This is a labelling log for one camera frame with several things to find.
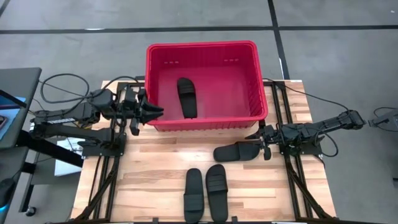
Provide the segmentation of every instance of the red plastic basket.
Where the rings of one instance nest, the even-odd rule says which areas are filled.
[[[177,80],[195,85],[198,117],[185,119]],[[148,100],[164,108],[158,131],[248,128],[268,114],[254,42],[154,44],[147,49]]]

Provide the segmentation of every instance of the gray floor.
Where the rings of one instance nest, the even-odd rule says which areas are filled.
[[[280,26],[398,24],[395,0],[274,0],[274,4]],[[267,1],[11,0],[0,18],[0,30],[238,25],[272,25]],[[364,119],[372,118],[374,108],[396,106],[398,30],[282,31],[281,36],[290,77],[303,80],[308,93],[358,110]],[[143,75],[150,44],[214,40],[255,41],[263,77],[282,78],[273,31],[0,35],[0,68],[42,67],[41,80],[56,73],[76,73],[94,90],[102,80]],[[84,92],[72,78],[51,83]],[[70,97],[52,89],[46,93],[54,100]],[[39,92],[35,98],[42,102]],[[308,101],[314,121],[342,111],[322,101]],[[48,110],[60,107],[42,104]],[[31,109],[40,108],[34,103]],[[325,163],[338,216],[396,223],[398,189],[392,181],[398,177],[396,134],[366,127],[332,136],[340,153]],[[333,152],[327,140],[323,146]],[[19,192],[26,180],[21,178]],[[17,213],[21,198],[17,195],[6,223],[64,221],[76,187],[77,180],[36,187],[31,205],[39,211],[31,218]]]

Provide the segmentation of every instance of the black slide sandal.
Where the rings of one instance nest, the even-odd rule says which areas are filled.
[[[217,147],[213,151],[217,162],[250,161],[260,153],[260,147],[250,142],[236,142],[229,146]]]
[[[203,196],[203,182],[201,172],[198,169],[190,169],[187,172],[184,193],[184,218],[187,223],[197,223],[205,211]]]
[[[197,95],[193,82],[187,78],[179,78],[177,91],[184,118],[196,118],[198,116]]]
[[[228,186],[225,169],[221,164],[214,165],[207,171],[206,189],[213,221],[225,222],[228,219]]]

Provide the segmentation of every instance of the wooden tabletop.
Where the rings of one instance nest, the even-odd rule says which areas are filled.
[[[286,81],[286,85],[304,91],[301,81]],[[108,88],[115,92],[116,87],[117,82],[114,82]],[[277,118],[271,88],[264,89],[269,110],[266,123],[275,125]],[[294,122],[312,122],[306,96],[289,89],[287,94]],[[282,97],[279,99],[284,112]],[[109,121],[101,118],[93,129],[108,127]],[[141,127],[139,136],[132,136],[127,129],[127,144],[120,160],[111,221],[148,222],[158,217],[160,222],[184,222],[183,194],[187,170],[200,169],[204,179],[207,170],[216,164],[213,160],[214,148],[241,141],[257,129],[258,125],[255,124],[248,129],[161,133],[145,125]],[[229,188],[229,217],[237,216],[239,221],[294,220],[284,158],[277,146],[272,145],[271,151],[272,158],[269,161],[264,161],[262,151],[251,161],[222,163]],[[72,218],[79,215],[88,204],[97,160],[97,157],[90,157],[84,161]],[[314,156],[302,156],[302,162],[309,191],[323,209],[334,216],[335,209],[323,164]],[[204,193],[205,213],[201,220],[211,221],[206,189]],[[299,189],[297,194],[304,217]],[[100,217],[104,217],[107,196],[106,192]]]

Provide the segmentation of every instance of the table leg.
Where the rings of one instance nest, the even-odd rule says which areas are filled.
[[[27,146],[36,152],[43,153],[69,164],[83,167],[83,159],[78,154],[64,149],[44,139],[33,139],[26,131],[21,130],[17,140],[18,146]]]

